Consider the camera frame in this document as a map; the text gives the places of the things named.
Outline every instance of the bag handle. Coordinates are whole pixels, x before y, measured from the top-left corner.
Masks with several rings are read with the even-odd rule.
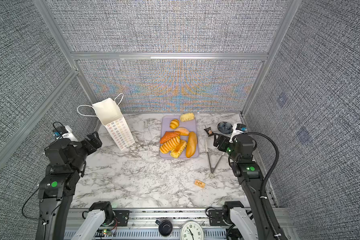
[[[117,95],[116,98],[118,98],[121,94],[123,94],[123,96],[121,96],[120,102],[117,105],[119,105],[124,98],[124,93],[120,93],[119,95]]]
[[[93,107],[90,106],[90,105],[80,105],[80,106],[78,106],[77,109],[76,109],[78,114],[83,115],[83,116],[86,116],[86,117],[97,117],[96,115],[84,115],[84,114],[81,114],[81,113],[79,112],[79,108],[82,107],[82,106],[87,106],[87,107],[93,108]]]

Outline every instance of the tray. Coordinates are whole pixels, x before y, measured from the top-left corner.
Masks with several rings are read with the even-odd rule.
[[[192,121],[182,122],[182,121],[180,121],[180,115],[171,115],[171,116],[164,116],[162,118],[162,120],[161,120],[161,135],[160,135],[160,138],[162,136],[164,136],[165,132],[172,132],[173,131],[173,129],[171,129],[169,127],[169,124],[171,123],[171,121],[173,119],[177,119],[179,121],[179,123],[180,123],[179,127],[185,127],[186,129],[188,129],[188,131],[195,132],[196,136],[198,136],[197,135],[196,119],[193,119]],[[180,136],[180,139],[185,140],[186,142],[188,142],[188,136]],[[195,154],[193,154],[192,157],[186,157],[185,156],[185,150],[186,149],[187,148],[185,148],[183,150],[183,152],[180,154],[180,156],[178,158],[196,158],[196,157],[198,157],[199,156],[199,139],[197,138],[196,151],[195,151]],[[163,154],[163,153],[161,153],[160,150],[158,151],[158,155],[161,158],[164,158],[164,159],[173,159],[173,157],[171,156],[170,153],[171,152]]]

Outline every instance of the bread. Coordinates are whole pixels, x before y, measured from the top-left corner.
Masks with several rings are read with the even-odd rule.
[[[195,115],[193,113],[186,113],[180,116],[180,121],[187,122],[195,119]]]
[[[172,149],[174,149],[177,145],[180,143],[180,136],[171,138],[168,142],[165,142],[161,147],[160,151],[161,153],[169,153]]]
[[[169,124],[169,127],[171,128],[171,129],[175,129],[176,127],[178,127],[179,126],[179,121],[177,120],[177,119],[173,119],[172,121],[171,121],[171,123]]]
[[[178,127],[174,131],[180,132],[181,136],[188,136],[189,135],[189,131],[185,127]]]
[[[171,151],[171,156],[174,158],[178,158],[185,149],[186,145],[187,142],[181,139],[179,145]]]
[[[169,141],[171,138],[177,137],[180,135],[180,132],[165,132],[164,136],[160,139],[160,144]]]
[[[195,132],[190,132],[187,142],[187,150],[185,151],[186,157],[192,157],[195,154],[197,146],[197,136]]]

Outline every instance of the white clock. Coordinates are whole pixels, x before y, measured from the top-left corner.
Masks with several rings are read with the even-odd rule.
[[[204,240],[203,229],[195,221],[184,223],[180,233],[181,240]]]

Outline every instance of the marble tabletop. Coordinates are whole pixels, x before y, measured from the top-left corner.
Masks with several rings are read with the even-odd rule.
[[[101,126],[103,143],[87,157],[85,176],[79,180],[72,208],[87,208],[97,201],[110,201],[114,208],[221,207],[228,200],[248,200],[228,165],[225,155],[214,177],[210,176],[205,150],[207,138],[211,164],[215,166],[222,152],[213,146],[213,137],[203,130],[217,131],[222,121],[240,122],[239,114],[195,114],[200,156],[194,159],[159,157],[161,119],[171,114],[124,114],[136,141],[120,151],[107,130]],[[198,179],[206,184],[194,185]]]

